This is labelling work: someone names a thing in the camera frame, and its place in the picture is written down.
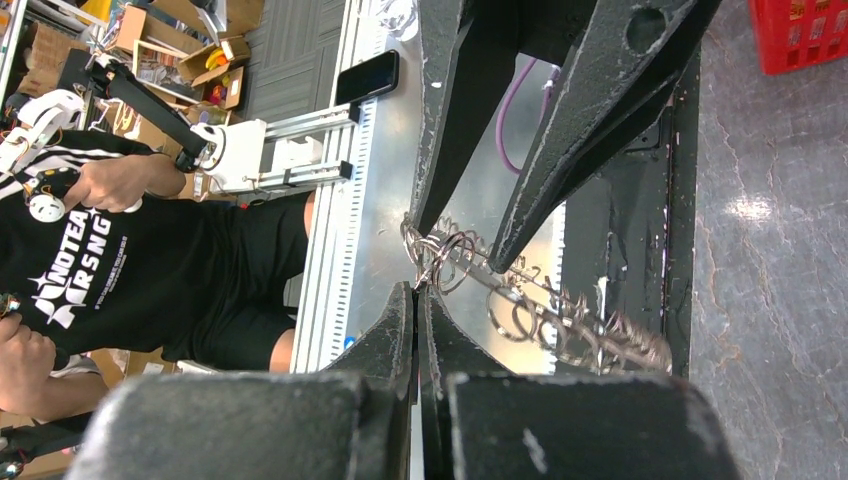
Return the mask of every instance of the phone screen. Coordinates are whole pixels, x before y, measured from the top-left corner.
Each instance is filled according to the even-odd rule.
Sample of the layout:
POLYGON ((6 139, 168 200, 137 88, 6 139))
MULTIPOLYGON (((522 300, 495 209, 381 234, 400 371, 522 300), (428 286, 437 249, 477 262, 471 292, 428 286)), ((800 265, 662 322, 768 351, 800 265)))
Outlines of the phone screen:
POLYGON ((341 72, 336 82, 336 105, 366 100, 394 90, 399 64, 398 52, 389 50, 341 72))

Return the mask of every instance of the black t-shirt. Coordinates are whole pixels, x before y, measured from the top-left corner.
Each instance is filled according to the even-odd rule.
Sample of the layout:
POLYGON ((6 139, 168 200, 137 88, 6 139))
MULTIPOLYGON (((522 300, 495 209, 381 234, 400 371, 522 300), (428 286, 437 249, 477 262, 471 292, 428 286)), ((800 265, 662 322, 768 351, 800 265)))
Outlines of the black t-shirt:
MULTIPOLYGON (((121 137, 68 131, 26 174, 151 153, 121 137)), ((21 190, 0 177, 0 289, 18 294, 24 324, 69 353, 151 351, 220 308, 232 264, 227 207, 145 196, 134 213, 78 206, 47 224, 30 216, 21 190)))

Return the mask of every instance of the red plastic basket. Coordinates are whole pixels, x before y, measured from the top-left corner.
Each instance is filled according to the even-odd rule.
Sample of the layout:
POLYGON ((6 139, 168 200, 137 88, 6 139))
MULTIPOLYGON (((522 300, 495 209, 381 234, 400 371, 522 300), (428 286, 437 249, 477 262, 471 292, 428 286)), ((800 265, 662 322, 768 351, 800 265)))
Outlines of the red plastic basket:
POLYGON ((848 0, 748 0, 769 75, 848 55, 848 0))

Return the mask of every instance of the person's hand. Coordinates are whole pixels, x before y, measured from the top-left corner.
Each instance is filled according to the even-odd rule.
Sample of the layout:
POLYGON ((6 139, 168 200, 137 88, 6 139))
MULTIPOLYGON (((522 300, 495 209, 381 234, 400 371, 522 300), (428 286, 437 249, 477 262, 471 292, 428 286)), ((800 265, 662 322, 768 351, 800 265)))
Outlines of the person's hand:
POLYGON ((132 207, 150 183, 144 160, 145 157, 129 155, 86 163, 80 169, 79 180, 65 195, 65 209, 82 204, 118 213, 132 207))
POLYGON ((32 402, 53 370, 56 345, 21 325, 13 313, 0 319, 0 408, 16 411, 32 402))

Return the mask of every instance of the floor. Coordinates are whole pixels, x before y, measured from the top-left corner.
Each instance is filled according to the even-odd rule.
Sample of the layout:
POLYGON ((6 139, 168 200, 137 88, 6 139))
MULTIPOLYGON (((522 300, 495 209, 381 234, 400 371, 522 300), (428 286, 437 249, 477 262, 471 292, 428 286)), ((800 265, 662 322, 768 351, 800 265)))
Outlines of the floor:
POLYGON ((848 478, 848 60, 759 71, 745 0, 703 42, 691 380, 746 479, 848 478))
POLYGON ((327 108, 344 0, 266 0, 252 50, 242 118, 282 120, 327 108))

